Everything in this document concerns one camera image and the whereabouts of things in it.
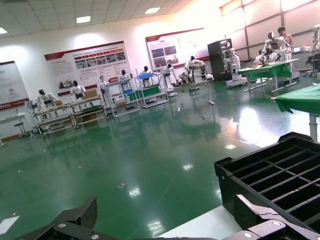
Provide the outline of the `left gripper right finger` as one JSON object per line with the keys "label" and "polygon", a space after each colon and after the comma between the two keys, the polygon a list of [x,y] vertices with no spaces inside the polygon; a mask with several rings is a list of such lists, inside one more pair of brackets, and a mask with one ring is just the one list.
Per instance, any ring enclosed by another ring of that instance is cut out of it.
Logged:
{"label": "left gripper right finger", "polygon": [[318,240],[320,234],[295,225],[270,207],[251,203],[237,194],[233,204],[234,220],[242,231],[227,240]]}

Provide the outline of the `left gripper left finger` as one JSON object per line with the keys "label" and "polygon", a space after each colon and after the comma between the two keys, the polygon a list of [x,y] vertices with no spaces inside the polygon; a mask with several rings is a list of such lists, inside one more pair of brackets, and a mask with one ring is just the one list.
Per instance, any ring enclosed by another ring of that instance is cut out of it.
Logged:
{"label": "left gripper left finger", "polygon": [[82,206],[62,211],[49,224],[18,237],[18,240],[105,240],[107,235],[94,231],[98,219],[96,197]]}

